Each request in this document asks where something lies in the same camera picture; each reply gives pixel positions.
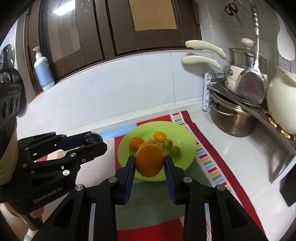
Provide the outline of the person's left hand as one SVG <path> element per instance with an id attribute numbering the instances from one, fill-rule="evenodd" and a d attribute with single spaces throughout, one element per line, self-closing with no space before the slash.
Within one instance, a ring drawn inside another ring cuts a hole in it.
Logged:
<path id="1" fill-rule="evenodd" d="M 45 207 L 43 206 L 43 207 L 41 207 L 41 208 L 39 208 L 39 209 L 37 209 L 35 211 L 32 211 L 30 213 L 30 216 L 33 217 L 33 218 L 39 218 L 39 217 L 41 217 L 43 215 L 44 211 L 45 211 Z"/>

